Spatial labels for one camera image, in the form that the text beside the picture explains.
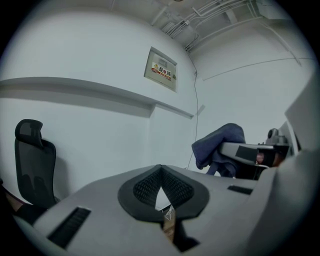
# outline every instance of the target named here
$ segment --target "chair headrest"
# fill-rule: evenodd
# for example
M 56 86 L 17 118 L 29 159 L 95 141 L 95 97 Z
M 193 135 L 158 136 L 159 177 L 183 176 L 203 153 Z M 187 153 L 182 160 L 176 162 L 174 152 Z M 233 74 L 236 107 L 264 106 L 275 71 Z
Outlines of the chair headrest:
M 15 138 L 27 144 L 43 148 L 41 141 L 42 122 L 32 119 L 21 120 L 15 128 Z

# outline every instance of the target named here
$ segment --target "black slot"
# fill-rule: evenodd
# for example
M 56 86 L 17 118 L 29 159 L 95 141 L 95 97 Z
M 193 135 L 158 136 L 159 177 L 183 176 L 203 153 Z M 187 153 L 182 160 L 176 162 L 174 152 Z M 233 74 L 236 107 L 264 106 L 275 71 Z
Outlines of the black slot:
M 61 248 L 66 248 L 82 224 L 90 214 L 90 210 L 77 207 L 48 237 L 48 239 Z
M 251 189 L 251 188 L 235 186 L 235 185 L 229 186 L 228 190 L 232 190 L 232 191 L 239 192 L 239 193 L 246 194 L 246 195 L 250 195 L 253 191 L 253 189 Z

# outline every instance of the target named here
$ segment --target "dark blue cloth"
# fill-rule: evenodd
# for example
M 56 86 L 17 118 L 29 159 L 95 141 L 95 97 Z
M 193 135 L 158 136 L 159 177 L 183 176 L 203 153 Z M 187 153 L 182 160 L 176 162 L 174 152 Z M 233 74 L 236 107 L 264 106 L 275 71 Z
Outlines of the dark blue cloth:
M 246 143 L 244 130 L 235 123 L 227 123 L 193 143 L 196 167 L 202 170 L 209 165 L 206 174 L 214 175 L 219 172 L 222 177 L 235 177 L 241 164 L 218 152 L 222 142 Z

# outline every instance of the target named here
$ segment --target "chair backrest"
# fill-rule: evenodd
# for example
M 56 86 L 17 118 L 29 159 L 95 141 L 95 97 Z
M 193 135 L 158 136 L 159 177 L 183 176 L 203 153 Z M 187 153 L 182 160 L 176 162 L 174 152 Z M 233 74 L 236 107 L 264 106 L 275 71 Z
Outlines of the chair backrest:
M 31 204 L 50 208 L 56 201 L 53 190 L 56 148 L 42 139 L 42 122 L 20 121 L 15 128 L 15 166 L 21 196 Z

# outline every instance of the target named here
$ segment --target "perforated black pad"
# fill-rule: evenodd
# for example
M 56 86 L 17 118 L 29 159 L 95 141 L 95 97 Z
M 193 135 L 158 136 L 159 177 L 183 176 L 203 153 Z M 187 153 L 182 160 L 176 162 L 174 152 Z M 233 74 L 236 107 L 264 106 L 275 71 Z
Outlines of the perforated black pad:
M 162 223 L 162 213 L 155 210 L 160 187 L 175 208 L 177 220 L 198 216 L 209 201 L 209 191 L 201 183 L 166 165 L 156 165 L 120 187 L 119 203 L 137 220 Z

